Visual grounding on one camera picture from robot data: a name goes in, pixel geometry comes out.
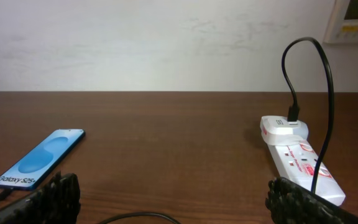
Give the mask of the blue Galaxy smartphone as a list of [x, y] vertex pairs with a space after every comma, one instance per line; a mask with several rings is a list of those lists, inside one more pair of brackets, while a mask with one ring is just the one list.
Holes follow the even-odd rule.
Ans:
[[0, 189], [36, 189], [84, 136], [83, 129], [53, 131], [0, 176]]

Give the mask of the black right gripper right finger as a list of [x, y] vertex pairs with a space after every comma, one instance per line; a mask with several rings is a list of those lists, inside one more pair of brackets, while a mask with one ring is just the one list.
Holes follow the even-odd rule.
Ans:
[[268, 182], [265, 206], [275, 224], [358, 224], [358, 217], [279, 177]]

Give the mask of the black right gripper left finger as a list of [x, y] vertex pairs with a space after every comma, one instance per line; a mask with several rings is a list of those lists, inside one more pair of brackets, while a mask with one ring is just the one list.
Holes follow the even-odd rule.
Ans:
[[74, 224], [80, 207], [77, 175], [57, 173], [43, 187], [0, 208], [0, 224]]

